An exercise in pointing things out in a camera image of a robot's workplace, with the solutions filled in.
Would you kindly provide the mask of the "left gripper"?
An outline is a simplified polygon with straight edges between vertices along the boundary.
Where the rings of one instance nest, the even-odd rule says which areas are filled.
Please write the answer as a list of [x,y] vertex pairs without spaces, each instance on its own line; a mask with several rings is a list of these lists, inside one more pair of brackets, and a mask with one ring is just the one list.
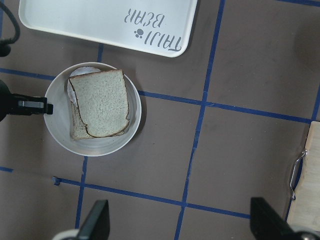
[[11,93],[8,86],[0,81],[0,121],[7,115],[52,115],[54,105],[46,97]]

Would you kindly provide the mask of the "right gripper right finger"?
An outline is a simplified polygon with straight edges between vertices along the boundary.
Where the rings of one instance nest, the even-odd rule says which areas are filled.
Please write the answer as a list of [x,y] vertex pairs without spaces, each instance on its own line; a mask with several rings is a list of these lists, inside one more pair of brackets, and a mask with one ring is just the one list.
[[256,240],[288,240],[294,231],[263,197],[250,200],[250,230]]

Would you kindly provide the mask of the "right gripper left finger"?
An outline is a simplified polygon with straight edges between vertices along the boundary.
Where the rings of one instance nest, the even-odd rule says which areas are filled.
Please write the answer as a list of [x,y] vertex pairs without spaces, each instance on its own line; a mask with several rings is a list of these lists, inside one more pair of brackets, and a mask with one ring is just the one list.
[[78,240],[107,240],[110,235],[108,200],[97,200],[77,233]]

